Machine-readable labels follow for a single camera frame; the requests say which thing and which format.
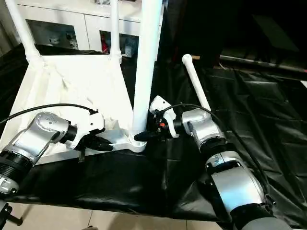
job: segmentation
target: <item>tiled floor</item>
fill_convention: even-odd
[[[135,216],[116,212],[10,203],[13,215],[24,217],[22,226],[9,221],[4,230],[220,230],[214,222]]]

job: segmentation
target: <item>white bar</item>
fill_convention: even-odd
[[[21,42],[23,43],[27,60],[30,61],[32,58],[40,57],[40,54],[34,45],[34,40],[32,38],[28,24],[26,23],[25,19],[21,17],[15,0],[5,0],[5,2],[10,11]]]
[[[202,89],[200,80],[199,80],[197,73],[196,73],[196,70],[194,68],[192,56],[190,54],[185,54],[182,57],[182,62],[187,68],[188,74],[190,76],[190,79],[191,79],[192,84],[194,86],[194,89],[196,91],[198,100],[200,101],[202,107],[211,111],[211,108],[210,108],[209,103],[207,101],[206,95],[205,95],[205,93]]]
[[[121,64],[121,51],[119,48],[119,17],[118,0],[111,0],[111,57],[118,59]]]
[[[146,129],[162,0],[142,1],[142,20],[136,71],[132,135]]]

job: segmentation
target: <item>black tablecloth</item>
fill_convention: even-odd
[[[39,50],[44,55],[91,53],[48,46]],[[133,101],[135,61],[124,59],[121,66]],[[26,67],[21,46],[0,58],[0,118],[9,114]],[[277,201],[274,214],[292,227],[307,228],[307,89],[299,81],[260,73],[197,72],[212,110],[234,127],[263,166]],[[156,65],[151,98],[156,95],[171,104],[198,104],[183,65]],[[252,167],[248,154],[228,135]],[[206,177],[193,140],[181,135],[148,143],[142,153],[121,150],[86,157],[83,165],[73,159],[36,166],[7,200],[222,224],[210,203]]]

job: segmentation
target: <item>white pole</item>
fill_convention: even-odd
[[[142,21],[133,107],[133,135],[141,133],[146,129],[154,61],[159,39],[158,31],[161,9],[162,0],[142,1]]]
[[[118,59],[121,64],[121,51],[119,48],[119,16],[118,0],[111,0],[111,58]]]
[[[192,84],[194,86],[194,89],[196,91],[198,100],[200,101],[202,107],[211,111],[211,108],[210,108],[209,103],[207,101],[206,95],[203,92],[200,80],[199,80],[197,73],[196,73],[196,70],[194,68],[192,56],[190,54],[185,54],[182,57],[182,62],[187,68],[188,74],[190,76],[190,79],[191,79]]]
[[[32,38],[28,24],[26,23],[25,19],[21,17],[15,0],[5,0],[5,2],[10,11],[21,42],[23,43],[25,56],[28,62],[33,58],[40,57],[40,54],[34,45],[34,40]]]

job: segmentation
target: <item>black clamp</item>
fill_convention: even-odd
[[[152,122],[148,124],[149,131],[141,132],[134,136],[136,141],[149,141],[149,140],[160,140],[166,141],[167,138],[172,138],[168,123],[165,118],[163,118],[163,114],[161,111],[156,110],[154,112],[154,117]]]

